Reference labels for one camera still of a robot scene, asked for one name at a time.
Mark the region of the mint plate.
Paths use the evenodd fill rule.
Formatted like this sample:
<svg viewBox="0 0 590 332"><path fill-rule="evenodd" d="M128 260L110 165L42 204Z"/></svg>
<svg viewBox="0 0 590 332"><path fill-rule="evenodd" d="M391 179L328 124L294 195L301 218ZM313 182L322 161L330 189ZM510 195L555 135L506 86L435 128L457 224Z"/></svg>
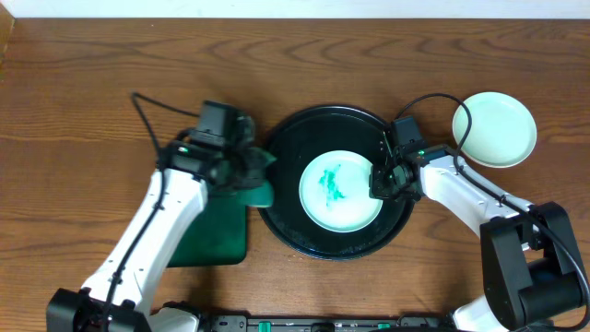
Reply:
<svg viewBox="0 0 590 332"><path fill-rule="evenodd" d="M456 109L452 132L462 153L484 166L513 167L529 157L537 143L532 113L516 98L481 92Z"/></svg>
<svg viewBox="0 0 590 332"><path fill-rule="evenodd" d="M358 153L333 150L304 169L299 198L307 216L319 227L338 233L359 231L381 212L383 201L370 197L372 163Z"/></svg>

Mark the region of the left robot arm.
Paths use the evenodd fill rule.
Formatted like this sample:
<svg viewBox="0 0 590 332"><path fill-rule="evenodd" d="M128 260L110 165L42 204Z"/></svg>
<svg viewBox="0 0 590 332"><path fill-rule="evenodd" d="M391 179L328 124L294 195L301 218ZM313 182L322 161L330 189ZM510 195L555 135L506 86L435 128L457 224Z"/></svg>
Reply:
<svg viewBox="0 0 590 332"><path fill-rule="evenodd" d="M49 331L196 331L199 313L172 303L153 313L162 274L212 193L262 190L272 202L265 170L273 161L254 144L254 120L243 111L204 101L193 127L162 146L149 137L156 169L121 239L77 290L58 289L46 309Z"/></svg>

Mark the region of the mint plate front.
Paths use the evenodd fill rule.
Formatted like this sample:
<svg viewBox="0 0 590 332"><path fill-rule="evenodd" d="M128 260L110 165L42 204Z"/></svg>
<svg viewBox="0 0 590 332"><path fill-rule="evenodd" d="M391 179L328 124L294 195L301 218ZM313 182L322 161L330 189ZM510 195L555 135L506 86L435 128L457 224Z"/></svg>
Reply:
<svg viewBox="0 0 590 332"><path fill-rule="evenodd" d="M370 197L372 163L358 153L333 150L304 169L299 198L307 216L319 227L338 233L359 231L381 212L383 201Z"/></svg>

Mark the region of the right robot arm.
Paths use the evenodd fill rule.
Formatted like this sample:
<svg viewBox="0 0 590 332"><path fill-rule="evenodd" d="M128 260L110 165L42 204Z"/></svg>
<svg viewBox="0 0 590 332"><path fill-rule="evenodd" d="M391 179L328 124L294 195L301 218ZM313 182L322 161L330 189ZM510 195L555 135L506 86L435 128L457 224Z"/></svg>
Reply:
<svg viewBox="0 0 590 332"><path fill-rule="evenodd" d="M384 163L372 167L370 195L442 204L480 242L483 295L453 311L463 331L551 329L549 319L589 305L589 282L563 207L534 205L503 191L446 145L430 146L416 121L383 132Z"/></svg>

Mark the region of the green yellow sponge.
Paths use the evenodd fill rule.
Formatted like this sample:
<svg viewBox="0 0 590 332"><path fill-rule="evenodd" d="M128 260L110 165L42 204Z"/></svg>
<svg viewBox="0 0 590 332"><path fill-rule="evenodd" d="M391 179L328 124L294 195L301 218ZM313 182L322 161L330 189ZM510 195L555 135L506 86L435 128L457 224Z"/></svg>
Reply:
<svg viewBox="0 0 590 332"><path fill-rule="evenodd" d="M274 189L269 181L264 180L255 188L241 190L237 197L247 207L270 208L274 203Z"/></svg>

